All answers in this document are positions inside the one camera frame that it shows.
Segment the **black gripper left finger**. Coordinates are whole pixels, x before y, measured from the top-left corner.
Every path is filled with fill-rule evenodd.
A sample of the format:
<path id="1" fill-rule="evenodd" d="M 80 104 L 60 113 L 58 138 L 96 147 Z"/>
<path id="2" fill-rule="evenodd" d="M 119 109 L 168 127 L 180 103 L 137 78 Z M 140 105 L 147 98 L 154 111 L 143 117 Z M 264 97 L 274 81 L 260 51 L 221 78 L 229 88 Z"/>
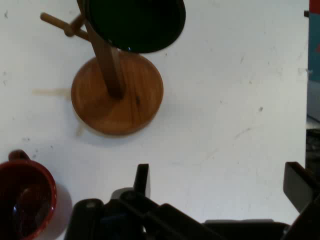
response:
<path id="1" fill-rule="evenodd" d="M 157 204 L 147 197 L 150 189 L 148 164 L 137 166 L 133 189 L 119 201 L 146 230 L 150 240 L 219 240 L 220 235 L 170 204 Z"/>

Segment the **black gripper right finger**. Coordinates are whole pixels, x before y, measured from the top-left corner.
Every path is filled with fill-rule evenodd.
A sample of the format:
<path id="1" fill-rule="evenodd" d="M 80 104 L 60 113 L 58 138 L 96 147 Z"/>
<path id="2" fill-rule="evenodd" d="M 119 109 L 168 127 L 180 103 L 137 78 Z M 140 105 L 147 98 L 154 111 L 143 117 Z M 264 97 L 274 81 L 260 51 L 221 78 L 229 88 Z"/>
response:
<path id="1" fill-rule="evenodd" d="M 298 163 L 286 162 L 283 191 L 299 216 L 283 235 L 283 240 L 320 238 L 320 184 Z"/>

